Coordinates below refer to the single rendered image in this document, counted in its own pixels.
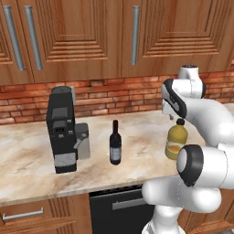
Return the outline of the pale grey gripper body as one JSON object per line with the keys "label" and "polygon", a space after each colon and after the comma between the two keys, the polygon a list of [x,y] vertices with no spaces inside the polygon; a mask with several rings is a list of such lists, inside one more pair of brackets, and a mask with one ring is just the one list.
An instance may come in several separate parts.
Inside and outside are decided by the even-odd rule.
{"label": "pale grey gripper body", "polygon": [[163,99],[163,114],[177,116],[179,111],[178,96],[171,89],[166,86],[161,87],[162,99]]}

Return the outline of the yellow juice bottle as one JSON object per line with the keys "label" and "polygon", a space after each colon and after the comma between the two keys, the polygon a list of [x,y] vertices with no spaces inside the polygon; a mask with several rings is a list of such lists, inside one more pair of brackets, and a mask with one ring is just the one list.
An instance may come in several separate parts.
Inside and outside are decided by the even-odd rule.
{"label": "yellow juice bottle", "polygon": [[171,160],[177,160],[179,151],[185,146],[188,132],[185,120],[178,118],[176,125],[170,128],[165,145],[165,155]]}

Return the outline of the dark wine bottle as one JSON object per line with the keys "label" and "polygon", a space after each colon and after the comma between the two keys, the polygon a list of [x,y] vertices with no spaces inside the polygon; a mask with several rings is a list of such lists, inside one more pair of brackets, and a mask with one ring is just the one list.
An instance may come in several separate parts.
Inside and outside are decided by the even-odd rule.
{"label": "dark wine bottle", "polygon": [[118,121],[112,122],[112,134],[110,136],[110,162],[118,165],[122,159],[122,137],[118,133]]}

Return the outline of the wide wooden cupboard door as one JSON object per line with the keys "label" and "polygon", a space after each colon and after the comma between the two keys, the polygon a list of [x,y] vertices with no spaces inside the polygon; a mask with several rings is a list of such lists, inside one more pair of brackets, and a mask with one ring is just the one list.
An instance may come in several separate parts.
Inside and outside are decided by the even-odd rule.
{"label": "wide wooden cupboard door", "polygon": [[[132,66],[133,6],[140,6]],[[122,75],[174,75],[183,65],[226,71],[234,59],[234,0],[123,0]]]}
{"label": "wide wooden cupboard door", "polygon": [[[122,0],[17,0],[34,82],[121,76]],[[31,5],[43,69],[37,70],[24,6]]]}

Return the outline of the black coffee machine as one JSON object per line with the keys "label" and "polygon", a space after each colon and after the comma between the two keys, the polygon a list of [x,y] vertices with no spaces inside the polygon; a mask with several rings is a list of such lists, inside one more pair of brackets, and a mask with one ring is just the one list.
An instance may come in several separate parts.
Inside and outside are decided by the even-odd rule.
{"label": "black coffee machine", "polygon": [[76,123],[74,91],[68,86],[51,90],[46,117],[57,174],[74,172],[77,161],[90,158],[89,126]]}

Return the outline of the wooden lower cupboard door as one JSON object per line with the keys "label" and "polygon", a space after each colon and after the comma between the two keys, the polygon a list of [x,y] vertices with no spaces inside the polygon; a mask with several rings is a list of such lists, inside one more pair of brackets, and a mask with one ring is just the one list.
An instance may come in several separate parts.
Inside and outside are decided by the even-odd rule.
{"label": "wooden lower cupboard door", "polygon": [[213,213],[201,214],[182,210],[179,226],[186,234],[216,234],[234,229],[234,190],[221,189],[221,205]]}

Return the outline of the black dishwasher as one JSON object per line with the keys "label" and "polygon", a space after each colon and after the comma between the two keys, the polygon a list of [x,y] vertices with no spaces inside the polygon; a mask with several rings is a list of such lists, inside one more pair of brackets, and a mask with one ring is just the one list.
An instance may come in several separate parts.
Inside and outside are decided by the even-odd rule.
{"label": "black dishwasher", "polygon": [[113,210],[112,204],[143,198],[142,184],[90,192],[92,234],[142,234],[152,218],[154,205]]}

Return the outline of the wooden lower cupboard panel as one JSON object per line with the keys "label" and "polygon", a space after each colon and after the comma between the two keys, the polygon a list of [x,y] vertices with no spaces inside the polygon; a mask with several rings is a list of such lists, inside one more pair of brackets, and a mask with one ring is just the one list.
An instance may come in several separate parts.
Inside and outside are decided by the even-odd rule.
{"label": "wooden lower cupboard panel", "polygon": [[92,234],[88,194],[52,198],[48,203],[54,227],[49,234]]}

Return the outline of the narrow wooden cupboard door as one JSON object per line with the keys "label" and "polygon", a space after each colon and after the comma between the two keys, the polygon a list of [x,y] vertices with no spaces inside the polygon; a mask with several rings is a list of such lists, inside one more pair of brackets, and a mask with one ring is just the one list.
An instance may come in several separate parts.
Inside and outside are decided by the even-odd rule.
{"label": "narrow wooden cupboard door", "polygon": [[[24,71],[20,71],[16,64],[14,50],[5,21],[3,10],[4,5],[11,6],[18,43],[26,68]],[[33,73],[31,70],[29,56],[27,54],[27,43],[25,40],[17,0],[0,0],[0,85],[26,84],[32,83],[33,81]]]}

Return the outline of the wooden drawer front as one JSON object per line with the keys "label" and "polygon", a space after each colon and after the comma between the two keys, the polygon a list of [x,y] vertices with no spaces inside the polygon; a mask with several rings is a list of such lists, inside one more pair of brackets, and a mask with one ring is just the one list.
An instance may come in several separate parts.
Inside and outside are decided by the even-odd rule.
{"label": "wooden drawer front", "polygon": [[[4,214],[10,216],[38,211],[42,207],[44,208],[44,214],[42,215],[6,221],[2,220]],[[50,206],[47,200],[0,207],[0,234],[22,234],[24,231],[41,226],[45,220],[51,217]]]}

